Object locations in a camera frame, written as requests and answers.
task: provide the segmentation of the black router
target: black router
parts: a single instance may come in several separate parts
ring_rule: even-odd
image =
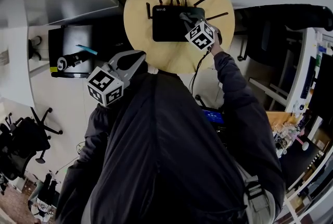
[[[150,4],[146,3],[148,19],[152,19],[152,38],[154,41],[187,42],[185,35],[189,32],[189,30],[185,25],[185,20],[180,18],[182,13],[190,17],[195,16],[195,20],[205,20],[204,9],[197,7],[197,5],[205,0],[199,0],[193,5],[193,7],[180,6],[180,1],[176,1],[177,6],[173,6],[163,5],[162,0],[159,0],[160,5],[156,5],[152,8],[152,16],[150,14]],[[206,20],[225,15],[228,15],[228,13],[219,14],[217,16],[207,18]]]

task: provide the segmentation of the jacket sleeve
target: jacket sleeve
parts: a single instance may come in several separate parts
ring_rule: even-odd
[[[273,194],[278,214],[283,205],[285,183],[265,109],[228,54],[218,53],[214,61],[223,85],[228,150],[249,174],[258,176],[261,186]]]
[[[108,135],[117,111],[97,105],[92,112],[80,158],[68,168],[56,211],[56,223],[80,223],[85,205],[100,176]]]

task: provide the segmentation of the blue object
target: blue object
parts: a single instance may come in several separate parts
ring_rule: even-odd
[[[323,46],[321,46],[321,45],[319,45],[319,46],[318,46],[318,51],[319,51],[319,52],[322,52],[322,53],[325,53],[325,52],[326,52],[326,48],[323,47]]]
[[[89,48],[87,46],[83,46],[81,44],[77,44],[76,46],[79,47],[79,48],[81,48],[81,49],[84,49],[85,51],[87,51],[87,52],[89,52],[89,53],[91,53],[93,55],[97,55],[96,51],[92,50],[91,48]]]
[[[224,124],[221,113],[204,110],[204,109],[202,111],[203,111],[204,115],[208,118],[209,121]]]

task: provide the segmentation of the round wooden table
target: round wooden table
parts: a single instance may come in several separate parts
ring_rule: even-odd
[[[192,6],[198,0],[187,0]],[[158,0],[127,0],[124,9],[124,25],[126,35],[134,49],[147,53],[146,61],[152,66],[171,73],[193,73],[199,60],[206,51],[200,51],[188,42],[155,42],[152,39],[152,19],[147,18],[146,3],[152,9],[159,5]],[[235,15],[230,0],[206,0],[198,7],[205,10],[205,17],[212,17],[224,12],[229,14],[209,20],[208,23],[221,31],[222,45],[227,50],[231,44],[235,30]],[[200,69],[213,64],[213,56],[208,55],[202,62]]]

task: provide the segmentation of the shelf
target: shelf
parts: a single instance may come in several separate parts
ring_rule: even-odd
[[[299,194],[312,180],[313,178],[319,173],[319,171],[322,169],[322,167],[326,164],[328,159],[333,153],[333,146],[331,145],[331,148],[329,151],[326,152],[326,155],[323,159],[323,161],[320,163],[320,165],[317,167],[317,169],[313,172],[313,174],[300,186],[291,196],[287,198],[288,201],[292,200],[296,197],[297,194]]]
[[[326,199],[327,196],[330,195],[330,193],[333,192],[333,186],[331,186],[331,188],[312,206],[310,206],[310,208],[308,210],[306,210],[304,213],[302,213],[300,216],[297,216],[298,221],[300,221],[303,217],[305,217],[307,214],[309,214],[313,209],[315,209],[323,200]],[[299,223],[297,221],[293,221],[290,224],[295,224],[295,223]]]

